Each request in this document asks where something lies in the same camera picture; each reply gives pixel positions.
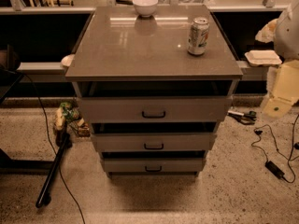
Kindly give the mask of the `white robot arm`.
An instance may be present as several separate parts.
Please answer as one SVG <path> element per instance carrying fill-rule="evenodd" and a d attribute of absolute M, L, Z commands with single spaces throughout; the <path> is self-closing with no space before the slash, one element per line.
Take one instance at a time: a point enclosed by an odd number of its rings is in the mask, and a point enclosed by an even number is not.
<path fill-rule="evenodd" d="M 299 100 L 299 0 L 292 0 L 277 19 L 268 22 L 255 36 L 257 41 L 274 43 L 274 51 L 284 59 L 267 74 L 267 94 L 261 108 L 270 119 L 287 114 Z"/>

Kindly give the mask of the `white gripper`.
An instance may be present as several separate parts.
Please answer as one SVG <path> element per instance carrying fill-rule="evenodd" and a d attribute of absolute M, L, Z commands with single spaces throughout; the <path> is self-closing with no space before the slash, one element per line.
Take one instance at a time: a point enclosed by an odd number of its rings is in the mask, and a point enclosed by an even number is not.
<path fill-rule="evenodd" d="M 283 63 L 276 71 L 271 97 L 261 103 L 262 113 L 270 119 L 280 119 L 299 100 L 299 61 Z"/>

